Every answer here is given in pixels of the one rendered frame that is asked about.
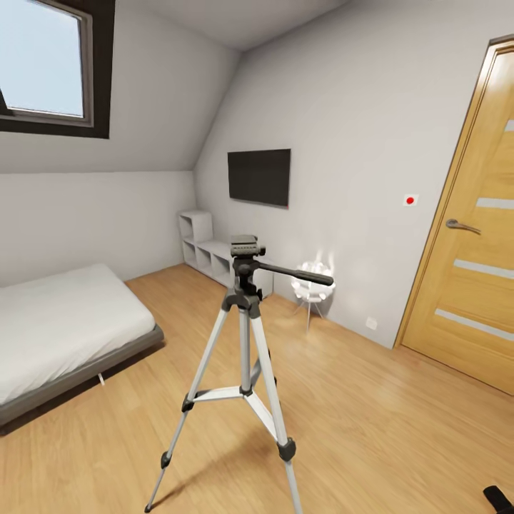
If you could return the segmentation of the camera tripod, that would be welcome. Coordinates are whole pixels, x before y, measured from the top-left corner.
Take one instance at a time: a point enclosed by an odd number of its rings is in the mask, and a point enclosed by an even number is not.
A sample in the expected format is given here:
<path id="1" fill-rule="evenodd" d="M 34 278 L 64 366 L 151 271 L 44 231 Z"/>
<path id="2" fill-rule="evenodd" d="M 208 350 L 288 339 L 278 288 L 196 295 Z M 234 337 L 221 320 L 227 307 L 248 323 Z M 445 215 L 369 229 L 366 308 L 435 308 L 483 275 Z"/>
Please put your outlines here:
<path id="1" fill-rule="evenodd" d="M 286 429 L 280 407 L 281 402 L 278 399 L 276 390 L 277 379 L 273 376 L 270 359 L 271 354 L 267 346 L 261 321 L 261 313 L 258 306 L 263 298 L 262 288 L 256 290 L 256 285 L 248 282 L 248 277 L 252 277 L 255 269 L 260 268 L 266 269 L 267 271 L 294 276 L 300 280 L 310 281 L 324 286 L 332 286 L 335 279 L 333 276 L 325 276 L 323 274 L 298 269 L 291 270 L 289 268 L 282 268 L 280 266 L 261 263 L 258 260 L 254 260 L 254 256 L 264 256 L 266 254 L 266 247 L 261 246 L 261 248 L 258 248 L 256 243 L 257 241 L 258 237 L 255 235 L 231 236 L 231 257 L 234 258 L 232 267 L 235 270 L 235 286 L 228 289 L 224 296 L 220 313 L 206 346 L 203 358 L 201 359 L 196 376 L 193 380 L 193 384 L 189 393 L 187 393 L 184 398 L 181 409 L 183 413 L 173 440 L 171 441 L 168 451 L 165 451 L 161 457 L 162 470 L 149 504 L 145 508 L 145 513 L 150 513 L 153 499 L 155 498 L 166 467 L 168 467 L 171 461 L 172 452 L 185 419 L 188 412 L 192 410 L 194 403 L 242 398 L 250 405 L 253 412 L 258 416 L 259 420 L 276 441 L 279 456 L 284 461 L 286 468 L 295 512 L 296 514 L 303 514 L 293 466 L 291 463 L 291 458 L 296 455 L 296 443 L 293 441 L 292 437 L 288 438 L 286 435 Z M 237 304 L 240 318 L 241 386 L 197 391 L 232 304 Z M 250 320 L 258 351 L 258 359 L 252 370 L 250 363 Z M 263 373 L 263 379 L 266 385 L 268 401 L 272 414 L 269 413 L 256 393 L 253 392 L 261 372 Z"/>

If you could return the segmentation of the digital camera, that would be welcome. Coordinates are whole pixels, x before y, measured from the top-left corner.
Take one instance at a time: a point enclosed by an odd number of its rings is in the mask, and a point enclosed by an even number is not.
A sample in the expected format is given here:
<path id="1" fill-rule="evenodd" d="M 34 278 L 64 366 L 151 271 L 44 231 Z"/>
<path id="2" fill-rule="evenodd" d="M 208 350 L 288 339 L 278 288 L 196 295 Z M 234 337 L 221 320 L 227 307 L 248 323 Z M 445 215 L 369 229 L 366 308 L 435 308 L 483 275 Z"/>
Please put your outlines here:
<path id="1" fill-rule="evenodd" d="M 514 506 L 497 486 L 489 486 L 483 493 L 497 510 L 496 514 L 514 514 Z"/>

